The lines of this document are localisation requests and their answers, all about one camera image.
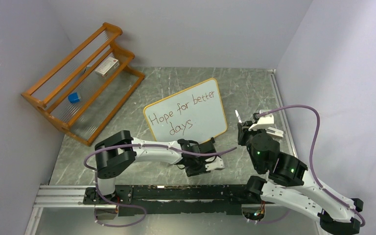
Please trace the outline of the blue cube block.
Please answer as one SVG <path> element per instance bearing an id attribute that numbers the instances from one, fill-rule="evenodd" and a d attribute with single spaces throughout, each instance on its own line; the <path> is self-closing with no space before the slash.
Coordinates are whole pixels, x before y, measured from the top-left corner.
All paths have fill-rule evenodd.
<path id="1" fill-rule="evenodd" d="M 68 101 L 71 104 L 75 104 L 81 101 L 81 95 L 78 92 L 74 92 L 68 95 Z"/>

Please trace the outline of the white whiteboard eraser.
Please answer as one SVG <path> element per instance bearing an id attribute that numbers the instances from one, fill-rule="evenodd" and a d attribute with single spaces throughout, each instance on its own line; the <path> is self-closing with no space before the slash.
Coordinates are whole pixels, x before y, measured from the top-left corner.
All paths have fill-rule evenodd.
<path id="1" fill-rule="evenodd" d="M 273 127 L 268 127 L 266 128 L 266 133 L 270 135 L 273 138 L 276 139 L 283 139 L 284 138 L 284 131 L 273 128 Z"/>

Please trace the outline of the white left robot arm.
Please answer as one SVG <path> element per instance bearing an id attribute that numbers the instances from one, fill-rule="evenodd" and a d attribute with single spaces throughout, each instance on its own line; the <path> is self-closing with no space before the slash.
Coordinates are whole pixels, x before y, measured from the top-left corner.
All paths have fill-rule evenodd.
<path id="1" fill-rule="evenodd" d="M 94 147 L 96 154 L 96 197 L 105 204 L 116 197 L 115 180 L 133 163 L 162 162 L 181 165 L 188 177 L 223 170 L 224 162 L 214 147 L 214 139 L 204 143 L 179 139 L 171 142 L 145 141 L 120 131 Z"/>

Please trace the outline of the grey cardboard box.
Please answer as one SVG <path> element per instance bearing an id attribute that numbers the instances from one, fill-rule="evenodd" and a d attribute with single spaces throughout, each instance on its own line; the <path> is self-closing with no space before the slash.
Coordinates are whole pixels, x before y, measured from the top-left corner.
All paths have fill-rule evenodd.
<path id="1" fill-rule="evenodd" d="M 119 60 L 114 57 L 107 57 L 94 71 L 101 77 L 107 77 L 119 66 Z"/>

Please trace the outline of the white marker pen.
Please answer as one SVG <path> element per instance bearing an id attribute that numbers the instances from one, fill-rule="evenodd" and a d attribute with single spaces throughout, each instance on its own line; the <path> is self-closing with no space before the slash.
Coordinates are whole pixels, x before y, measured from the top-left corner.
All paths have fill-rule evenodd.
<path id="1" fill-rule="evenodd" d="M 240 117 L 239 112 L 238 112 L 237 109 L 235 109 L 235 115 L 236 115 L 236 117 L 238 119 L 238 123 L 242 123 L 241 117 Z"/>

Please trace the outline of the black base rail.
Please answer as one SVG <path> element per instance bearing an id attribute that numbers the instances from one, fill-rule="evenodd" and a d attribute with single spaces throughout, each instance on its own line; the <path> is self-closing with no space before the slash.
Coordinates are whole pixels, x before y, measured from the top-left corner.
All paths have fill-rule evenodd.
<path id="1" fill-rule="evenodd" d="M 246 185 L 117 185 L 115 195 L 106 198 L 120 203 L 117 216 L 143 214 L 225 213 L 254 214 L 264 210 L 265 203 Z"/>

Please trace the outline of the yellow framed whiteboard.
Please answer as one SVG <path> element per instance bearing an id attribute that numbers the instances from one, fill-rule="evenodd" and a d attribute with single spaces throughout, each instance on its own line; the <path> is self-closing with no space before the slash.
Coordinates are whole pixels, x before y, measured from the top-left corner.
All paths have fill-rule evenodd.
<path id="1" fill-rule="evenodd" d="M 228 129 L 215 78 L 147 105 L 143 114 L 153 138 L 161 142 L 185 139 L 203 143 Z"/>

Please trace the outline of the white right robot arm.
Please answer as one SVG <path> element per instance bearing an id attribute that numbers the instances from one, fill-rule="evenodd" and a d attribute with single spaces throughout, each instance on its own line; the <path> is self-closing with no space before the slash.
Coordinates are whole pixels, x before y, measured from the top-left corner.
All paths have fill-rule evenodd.
<path id="1" fill-rule="evenodd" d="M 249 153 L 256 176 L 245 186 L 245 198 L 282 205 L 319 221 L 332 235 L 356 235 L 361 222 L 355 215 L 362 212 L 363 201 L 347 198 L 319 186 L 308 166 L 298 158 L 281 152 L 280 143 L 264 129 L 252 130 L 252 121 L 237 124 L 237 141 Z"/>

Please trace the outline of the orange wooden rack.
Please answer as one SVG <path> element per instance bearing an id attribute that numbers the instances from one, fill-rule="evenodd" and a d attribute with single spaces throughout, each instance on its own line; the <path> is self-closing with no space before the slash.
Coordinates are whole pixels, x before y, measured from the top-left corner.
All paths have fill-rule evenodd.
<path id="1" fill-rule="evenodd" d="M 120 27 L 103 23 L 22 97 L 57 130 L 91 145 L 145 78 L 130 66 L 134 53 L 118 44 L 122 33 Z M 101 77 L 94 70 L 109 56 L 119 66 Z M 74 92 L 81 101 L 71 104 L 68 95 Z"/>

